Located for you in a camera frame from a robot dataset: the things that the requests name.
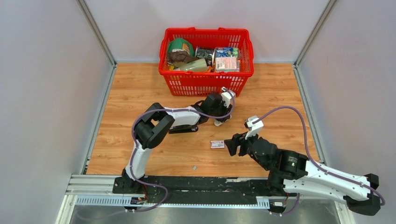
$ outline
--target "plastic basket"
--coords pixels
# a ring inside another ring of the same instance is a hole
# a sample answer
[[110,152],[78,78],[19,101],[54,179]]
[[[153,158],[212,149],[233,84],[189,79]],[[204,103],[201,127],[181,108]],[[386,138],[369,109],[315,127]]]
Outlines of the plastic basket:
[[[239,72],[192,72],[170,71],[166,61],[169,43],[176,38],[184,38],[195,49],[237,47],[240,50]],[[253,46],[246,29],[195,29],[169,28],[160,49],[159,73],[165,78],[170,92],[174,96],[206,96],[225,86],[239,96],[246,81],[253,75]]]

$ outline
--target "gray floor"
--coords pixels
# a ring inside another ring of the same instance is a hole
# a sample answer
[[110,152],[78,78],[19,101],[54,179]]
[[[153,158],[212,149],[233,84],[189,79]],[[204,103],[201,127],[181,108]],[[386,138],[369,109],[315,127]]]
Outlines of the gray floor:
[[76,206],[71,224],[339,224],[334,202],[328,200],[302,200],[296,210],[285,217],[270,215],[266,210],[256,209],[190,209],[156,208],[142,213],[120,213],[96,221],[84,218],[98,218],[122,211],[113,206]]

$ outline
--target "wood surface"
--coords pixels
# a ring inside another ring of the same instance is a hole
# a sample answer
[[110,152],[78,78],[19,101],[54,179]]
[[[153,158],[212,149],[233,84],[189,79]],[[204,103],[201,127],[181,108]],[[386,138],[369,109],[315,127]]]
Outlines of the wood surface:
[[[172,96],[156,63],[122,63],[114,81],[91,155],[87,174],[119,175],[134,146],[131,125],[151,104],[186,107],[204,97]],[[304,113],[298,86],[290,64],[255,64],[255,73],[236,98],[232,118],[222,126],[214,120],[199,125],[196,133],[168,134],[156,147],[146,167],[147,175],[266,177],[268,172],[247,155],[231,157],[226,148],[210,149],[211,140],[230,139],[243,133],[244,120],[269,110],[290,105]],[[289,109],[276,111],[263,120],[260,136],[279,148],[305,154],[302,125]],[[311,155],[318,159],[308,128]]]

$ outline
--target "wooden tabletop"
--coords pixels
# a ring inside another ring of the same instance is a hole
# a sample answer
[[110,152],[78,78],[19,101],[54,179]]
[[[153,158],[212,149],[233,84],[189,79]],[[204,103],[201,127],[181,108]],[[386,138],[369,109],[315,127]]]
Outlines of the wooden tabletop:
[[[166,107],[186,107],[204,97],[172,96],[156,63],[122,63],[114,81],[91,155],[87,174],[119,175],[128,163],[134,146],[131,126],[154,102]],[[269,110],[290,105],[304,112],[298,86],[290,64],[255,64],[235,100],[232,118],[221,126],[214,120],[199,125],[196,133],[168,134],[156,147],[146,167],[147,175],[266,177],[268,172],[248,156],[231,157],[226,148],[210,149],[211,140],[232,138],[244,133],[244,120]],[[276,111],[263,120],[260,136],[278,148],[305,154],[302,125],[289,109]],[[308,130],[311,155],[318,159],[311,131]]]

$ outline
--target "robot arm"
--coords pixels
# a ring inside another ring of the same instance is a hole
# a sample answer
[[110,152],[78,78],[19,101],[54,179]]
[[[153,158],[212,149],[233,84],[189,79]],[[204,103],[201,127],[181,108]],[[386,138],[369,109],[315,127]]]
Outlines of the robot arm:
[[377,175],[352,175],[319,164],[322,168],[339,176],[355,180],[360,185],[337,178],[318,169],[307,156],[279,149],[275,144],[259,138],[263,128],[257,116],[248,118],[245,127],[249,129],[243,134],[235,134],[232,139],[225,140],[231,156],[240,147],[239,156],[248,154],[261,167],[269,171],[267,188],[273,196],[286,196],[287,193],[301,193],[309,196],[328,198],[346,204],[351,211],[373,216],[380,209],[380,198],[363,185],[376,189],[379,185]]
[[[207,122],[209,118],[201,116],[197,112],[220,117],[227,115],[231,111],[232,105],[230,101],[235,96],[235,93],[232,91],[223,91],[222,94],[213,92],[205,100],[198,101],[196,104],[186,108],[172,109],[162,107],[159,103],[154,103],[146,110],[168,109],[168,112],[161,111],[147,114],[141,118],[135,127],[134,132],[136,133],[137,145],[134,146],[134,149],[137,152],[133,157],[132,171],[137,179],[144,176],[151,151],[162,142],[167,133],[198,131],[198,125]],[[223,119],[215,119],[215,125],[220,126],[230,118],[231,115]],[[157,125],[152,123],[153,120],[158,121]],[[131,175],[129,164],[126,166],[123,174],[126,173],[133,180],[134,178]]]

